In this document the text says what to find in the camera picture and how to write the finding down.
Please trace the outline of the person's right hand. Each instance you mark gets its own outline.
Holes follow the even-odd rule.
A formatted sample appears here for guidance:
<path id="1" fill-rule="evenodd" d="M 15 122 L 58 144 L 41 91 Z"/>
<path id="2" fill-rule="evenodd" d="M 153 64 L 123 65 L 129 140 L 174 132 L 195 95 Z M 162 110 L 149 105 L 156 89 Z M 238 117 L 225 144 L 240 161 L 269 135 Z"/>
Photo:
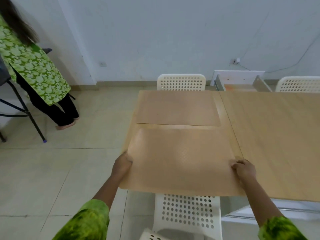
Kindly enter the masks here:
<path id="1" fill-rule="evenodd" d="M 235 171 L 235 173 L 237 174 L 237 177 L 239 178 L 239 181 L 241 184 L 246 184 L 249 181 L 256 181 L 257 180 L 255 166 L 248 160 L 246 160 L 246 170 L 245 171 Z"/>

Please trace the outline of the person's left hand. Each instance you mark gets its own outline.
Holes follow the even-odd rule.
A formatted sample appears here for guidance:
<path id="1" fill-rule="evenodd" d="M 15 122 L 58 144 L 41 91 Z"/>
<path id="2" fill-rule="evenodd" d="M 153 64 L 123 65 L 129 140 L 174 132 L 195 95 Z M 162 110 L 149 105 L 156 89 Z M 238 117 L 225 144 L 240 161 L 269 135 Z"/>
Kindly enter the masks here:
<path id="1" fill-rule="evenodd" d="M 123 153 L 119 155 L 119 157 L 115 160 L 111 176 L 115 177 L 119 180 L 122 180 L 122 178 L 126 175 L 126 173 L 129 171 L 132 165 L 123 165 Z"/>

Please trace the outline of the person's left forearm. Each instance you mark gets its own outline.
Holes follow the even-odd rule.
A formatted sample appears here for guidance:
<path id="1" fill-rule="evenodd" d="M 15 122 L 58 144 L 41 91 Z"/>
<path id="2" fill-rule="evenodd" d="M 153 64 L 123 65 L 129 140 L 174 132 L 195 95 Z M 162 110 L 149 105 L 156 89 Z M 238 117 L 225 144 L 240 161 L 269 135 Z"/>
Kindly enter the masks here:
<path id="1" fill-rule="evenodd" d="M 92 199 L 104 202 L 110 210 L 124 176 L 125 174 L 112 173 Z"/>

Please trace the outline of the person's right forearm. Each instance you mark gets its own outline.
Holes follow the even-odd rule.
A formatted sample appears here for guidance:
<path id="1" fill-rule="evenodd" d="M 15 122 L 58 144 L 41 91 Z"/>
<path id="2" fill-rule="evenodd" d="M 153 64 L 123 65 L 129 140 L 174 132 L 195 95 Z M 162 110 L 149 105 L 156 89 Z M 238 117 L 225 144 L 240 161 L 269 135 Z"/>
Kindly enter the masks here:
<path id="1" fill-rule="evenodd" d="M 257 180 L 242 184 L 242 187 L 259 227 L 268 219 L 284 216 Z"/>

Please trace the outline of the white perforated plastic chair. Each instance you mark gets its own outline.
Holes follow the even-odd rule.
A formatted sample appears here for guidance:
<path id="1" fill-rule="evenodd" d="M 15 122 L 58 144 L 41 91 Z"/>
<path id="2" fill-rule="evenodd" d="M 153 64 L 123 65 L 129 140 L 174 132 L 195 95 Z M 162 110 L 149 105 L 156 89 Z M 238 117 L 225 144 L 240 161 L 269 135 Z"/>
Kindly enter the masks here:
<path id="1" fill-rule="evenodd" d="M 281 78 L 275 92 L 320 93 L 320 76 L 286 76 Z"/>
<path id="2" fill-rule="evenodd" d="M 139 240 L 170 240 L 158 234 L 161 230 L 191 233 L 198 240 L 223 240 L 220 197 L 156 194 L 153 228 L 145 229 Z"/>
<path id="3" fill-rule="evenodd" d="M 202 74 L 162 74 L 157 79 L 158 91 L 204 91 L 206 78 Z"/>

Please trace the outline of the green left sleeve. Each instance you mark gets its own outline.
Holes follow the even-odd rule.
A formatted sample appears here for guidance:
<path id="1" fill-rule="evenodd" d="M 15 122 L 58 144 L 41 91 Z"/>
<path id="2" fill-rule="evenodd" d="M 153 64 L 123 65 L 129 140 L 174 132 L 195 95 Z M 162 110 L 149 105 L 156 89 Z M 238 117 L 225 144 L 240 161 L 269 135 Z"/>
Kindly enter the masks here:
<path id="1" fill-rule="evenodd" d="M 109 208 L 105 202 L 91 199 L 52 240 L 106 240 L 109 222 Z"/>

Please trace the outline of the green sleeve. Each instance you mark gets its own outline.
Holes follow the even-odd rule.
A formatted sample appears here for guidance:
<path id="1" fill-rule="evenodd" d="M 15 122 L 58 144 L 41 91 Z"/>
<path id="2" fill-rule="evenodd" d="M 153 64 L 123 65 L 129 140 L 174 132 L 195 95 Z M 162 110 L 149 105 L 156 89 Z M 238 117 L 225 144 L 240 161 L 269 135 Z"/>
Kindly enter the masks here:
<path id="1" fill-rule="evenodd" d="M 91 199 L 52 240 L 106 240 L 109 222 L 109 208 L 105 202 Z"/>
<path id="2" fill-rule="evenodd" d="M 259 229 L 259 240 L 308 240 L 286 217 L 268 219 Z"/>

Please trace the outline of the green right sleeve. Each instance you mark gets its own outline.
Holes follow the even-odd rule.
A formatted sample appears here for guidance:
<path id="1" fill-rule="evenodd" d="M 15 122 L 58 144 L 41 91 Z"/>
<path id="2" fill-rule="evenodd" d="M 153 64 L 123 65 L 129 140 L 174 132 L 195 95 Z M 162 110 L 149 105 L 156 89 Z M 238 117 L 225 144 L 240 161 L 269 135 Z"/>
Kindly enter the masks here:
<path id="1" fill-rule="evenodd" d="M 308 240 L 286 217 L 268 219 L 259 229 L 259 240 Z"/>

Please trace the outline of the white open drawer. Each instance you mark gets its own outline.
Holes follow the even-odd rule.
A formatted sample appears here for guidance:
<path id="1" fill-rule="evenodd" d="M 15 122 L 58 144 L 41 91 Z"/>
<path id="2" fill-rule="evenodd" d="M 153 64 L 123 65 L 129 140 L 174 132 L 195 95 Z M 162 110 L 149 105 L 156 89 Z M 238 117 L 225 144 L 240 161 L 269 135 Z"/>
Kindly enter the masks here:
<path id="1" fill-rule="evenodd" d="M 210 86 L 217 91 L 272 92 L 263 80 L 264 71 L 215 70 Z"/>

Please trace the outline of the white table frame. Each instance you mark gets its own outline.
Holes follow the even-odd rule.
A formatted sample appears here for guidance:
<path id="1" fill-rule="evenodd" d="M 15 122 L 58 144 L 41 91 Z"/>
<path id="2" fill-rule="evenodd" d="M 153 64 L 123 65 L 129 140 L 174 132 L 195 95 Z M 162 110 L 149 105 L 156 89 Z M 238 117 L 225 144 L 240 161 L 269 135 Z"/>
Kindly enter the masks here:
<path id="1" fill-rule="evenodd" d="M 221 197 L 220 202 L 224 222 L 256 225 L 256 213 L 263 220 L 282 215 L 291 221 L 320 222 L 320 202 L 270 199 L 251 205 L 246 196 Z"/>

